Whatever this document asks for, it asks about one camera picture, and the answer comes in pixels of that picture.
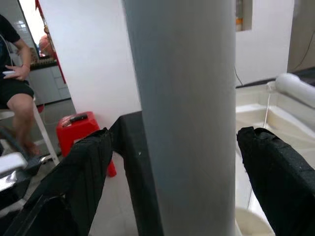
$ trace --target man's hand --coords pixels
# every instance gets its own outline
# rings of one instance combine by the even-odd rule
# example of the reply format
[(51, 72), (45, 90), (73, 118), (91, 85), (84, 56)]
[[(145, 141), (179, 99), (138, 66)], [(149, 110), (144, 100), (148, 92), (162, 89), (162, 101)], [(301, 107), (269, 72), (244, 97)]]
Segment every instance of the man's hand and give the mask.
[(15, 79), (15, 80), (24, 81), (30, 72), (30, 68), (27, 67), (26, 65), (22, 65), (21, 67), (6, 65), (5, 67), (9, 70), (14, 70), (15, 73), (5, 76), (4, 79)]

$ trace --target red stool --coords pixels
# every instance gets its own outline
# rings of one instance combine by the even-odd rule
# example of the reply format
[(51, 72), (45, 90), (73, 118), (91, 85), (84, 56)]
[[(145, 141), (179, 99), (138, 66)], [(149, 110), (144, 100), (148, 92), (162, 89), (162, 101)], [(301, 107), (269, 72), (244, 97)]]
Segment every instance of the red stool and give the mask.
[[(67, 156), (71, 150), (72, 145), (80, 140), (85, 138), (86, 136), (92, 134), (93, 132), (99, 130), (99, 126), (94, 117), (93, 112), (84, 112), (77, 115), (87, 114), (88, 118), (84, 120), (79, 120), (74, 122), (73, 124), (69, 124), (70, 118), (73, 116), (67, 116), (62, 118), (57, 125), (57, 137), (59, 140), (61, 152), (63, 156)], [(111, 161), (107, 168), (107, 174), (110, 177), (114, 177), (116, 173), (116, 169), (113, 161)]]

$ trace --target person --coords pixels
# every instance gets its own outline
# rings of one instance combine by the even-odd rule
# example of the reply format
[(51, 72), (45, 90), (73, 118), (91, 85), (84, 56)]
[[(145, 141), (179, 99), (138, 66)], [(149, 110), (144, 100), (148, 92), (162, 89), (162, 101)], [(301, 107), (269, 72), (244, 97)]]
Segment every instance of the person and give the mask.
[[(17, 47), (22, 66), (13, 64), (6, 41)], [(0, 15), (0, 105), (7, 106), (15, 114), (13, 128), (17, 141), (32, 154), (37, 154), (36, 146), (28, 141), (28, 134), (34, 121), (34, 92), (25, 81), (30, 72), (30, 65), (30, 48), (8, 20)], [(5, 76), (4, 71), (14, 71), (14, 73)]]

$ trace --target white chair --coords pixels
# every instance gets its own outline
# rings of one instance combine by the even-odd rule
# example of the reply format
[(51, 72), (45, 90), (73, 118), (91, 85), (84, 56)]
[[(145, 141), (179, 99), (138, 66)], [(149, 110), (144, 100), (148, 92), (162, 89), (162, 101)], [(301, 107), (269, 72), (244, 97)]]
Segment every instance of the white chair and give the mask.
[[(53, 159), (53, 162), (55, 163), (55, 165), (58, 165), (59, 164), (59, 159), (56, 155), (56, 152), (53, 148), (53, 145), (51, 144), (51, 141), (49, 139), (49, 136), (47, 134), (47, 131), (46, 131), (46, 128), (44, 126), (44, 123), (39, 115), (39, 112), (37, 110), (37, 107), (34, 103), (34, 117), (35, 117), (35, 121), (37, 123), (37, 126), (41, 132), (41, 135), (43, 137), (43, 140), (48, 148), (48, 151), (50, 153), (50, 157)], [(10, 118), (10, 117), (13, 117), (14, 116), (14, 112), (12, 112), (11, 110), (9, 109), (2, 109), (2, 107), (0, 107), (0, 120), (3, 120), (3, 119), (7, 119), (7, 118)]]

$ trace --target white pillar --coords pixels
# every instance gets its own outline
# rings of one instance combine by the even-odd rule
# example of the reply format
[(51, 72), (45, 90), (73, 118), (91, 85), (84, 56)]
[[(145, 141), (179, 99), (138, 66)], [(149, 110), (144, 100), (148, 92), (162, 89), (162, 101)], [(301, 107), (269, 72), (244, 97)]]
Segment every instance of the white pillar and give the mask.
[(232, 0), (125, 0), (165, 236), (234, 235)]

